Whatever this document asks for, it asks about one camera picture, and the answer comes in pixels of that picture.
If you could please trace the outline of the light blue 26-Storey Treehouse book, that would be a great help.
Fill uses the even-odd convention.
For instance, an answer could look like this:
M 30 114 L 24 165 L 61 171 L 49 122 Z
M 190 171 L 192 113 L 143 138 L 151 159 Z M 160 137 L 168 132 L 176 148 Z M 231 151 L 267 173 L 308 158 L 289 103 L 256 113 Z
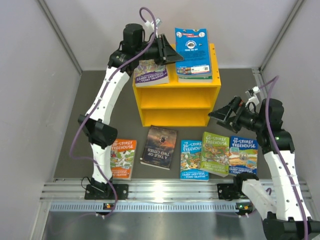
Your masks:
M 201 140 L 182 140 L 180 145 L 180 180 L 207 182 L 209 173 L 200 170 Z

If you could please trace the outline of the purple 52-Storey Treehouse book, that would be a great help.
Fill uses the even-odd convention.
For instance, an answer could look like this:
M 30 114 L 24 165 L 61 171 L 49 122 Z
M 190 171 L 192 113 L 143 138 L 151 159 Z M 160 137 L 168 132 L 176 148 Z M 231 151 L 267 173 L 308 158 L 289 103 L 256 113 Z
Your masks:
M 134 69 L 133 80 L 137 88 L 168 84 L 169 75 L 166 65 L 158 65 L 153 59 L 140 60 Z

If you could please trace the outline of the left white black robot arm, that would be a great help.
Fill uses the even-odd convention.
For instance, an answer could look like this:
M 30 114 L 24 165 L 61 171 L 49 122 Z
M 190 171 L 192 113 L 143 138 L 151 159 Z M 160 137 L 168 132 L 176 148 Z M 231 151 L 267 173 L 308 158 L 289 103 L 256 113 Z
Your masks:
M 156 22 L 145 22 L 153 32 L 145 41 L 144 27 L 129 23 L 123 30 L 123 39 L 109 57 L 104 80 L 98 94 L 84 115 L 78 117 L 81 130 L 88 138 L 93 153 L 93 175 L 87 191 L 103 199 L 115 197 L 112 185 L 111 149 L 118 131 L 110 126 L 111 115 L 124 85 L 128 82 L 140 61 L 153 60 L 165 66 L 183 60 L 168 43 L 164 34 L 158 34 Z

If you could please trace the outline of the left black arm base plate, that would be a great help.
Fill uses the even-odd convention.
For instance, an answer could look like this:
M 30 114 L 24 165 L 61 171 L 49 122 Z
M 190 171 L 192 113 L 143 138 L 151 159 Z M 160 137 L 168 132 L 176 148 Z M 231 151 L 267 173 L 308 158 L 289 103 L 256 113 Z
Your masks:
M 114 184 L 113 191 L 112 187 L 109 184 L 88 184 L 86 186 L 84 199 L 85 200 L 115 200 L 116 197 L 118 200 L 126 200 L 129 194 L 129 185 L 128 184 Z

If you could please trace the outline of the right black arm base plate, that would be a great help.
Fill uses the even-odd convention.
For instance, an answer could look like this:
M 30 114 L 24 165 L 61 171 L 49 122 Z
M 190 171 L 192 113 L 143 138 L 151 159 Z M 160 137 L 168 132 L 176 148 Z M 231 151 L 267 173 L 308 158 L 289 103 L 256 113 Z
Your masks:
M 217 194 L 219 200 L 233 201 L 240 199 L 239 191 L 233 183 L 218 183 Z

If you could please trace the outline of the blue back-cover book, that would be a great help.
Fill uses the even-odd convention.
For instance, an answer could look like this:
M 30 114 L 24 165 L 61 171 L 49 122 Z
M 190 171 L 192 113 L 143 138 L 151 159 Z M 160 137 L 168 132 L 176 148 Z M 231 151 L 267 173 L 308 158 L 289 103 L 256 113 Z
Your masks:
M 206 28 L 175 28 L 175 50 L 184 60 L 175 64 L 178 77 L 213 76 Z

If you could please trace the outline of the green 104-Storey Treehouse book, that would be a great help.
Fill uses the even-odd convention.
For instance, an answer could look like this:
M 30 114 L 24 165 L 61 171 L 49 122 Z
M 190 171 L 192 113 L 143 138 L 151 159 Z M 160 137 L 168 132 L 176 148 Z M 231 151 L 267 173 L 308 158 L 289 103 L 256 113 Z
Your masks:
M 191 76 L 191 77 L 178 77 L 179 83 L 211 83 L 213 81 L 212 76 Z

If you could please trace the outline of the dark Tale of Two Cities book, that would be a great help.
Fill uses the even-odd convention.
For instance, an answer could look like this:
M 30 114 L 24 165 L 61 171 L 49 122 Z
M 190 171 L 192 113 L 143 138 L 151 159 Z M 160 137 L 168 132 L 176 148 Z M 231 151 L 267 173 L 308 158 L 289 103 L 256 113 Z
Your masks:
M 140 163 L 170 170 L 178 131 L 151 125 Z

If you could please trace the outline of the orange 78-Storey Treehouse book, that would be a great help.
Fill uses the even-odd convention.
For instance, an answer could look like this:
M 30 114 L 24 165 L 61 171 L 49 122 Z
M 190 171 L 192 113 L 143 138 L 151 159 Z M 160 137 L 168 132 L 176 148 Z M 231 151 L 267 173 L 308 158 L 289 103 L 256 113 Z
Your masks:
M 137 141 L 117 138 L 110 153 L 112 177 L 115 180 L 131 180 Z

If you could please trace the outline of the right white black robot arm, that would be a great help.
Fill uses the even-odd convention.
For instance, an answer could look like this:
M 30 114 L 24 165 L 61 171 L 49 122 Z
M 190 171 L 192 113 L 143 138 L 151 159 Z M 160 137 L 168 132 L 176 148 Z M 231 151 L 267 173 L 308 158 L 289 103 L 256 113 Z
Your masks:
M 272 198 L 254 173 L 233 178 L 233 192 L 248 198 L 262 219 L 268 240 L 311 240 L 320 235 L 320 222 L 314 220 L 305 204 L 295 167 L 295 146 L 291 134 L 283 129 L 283 103 L 274 98 L 262 101 L 259 112 L 252 103 L 234 97 L 224 107 L 208 114 L 217 124 L 238 133 L 242 128 L 256 134 L 271 173 Z

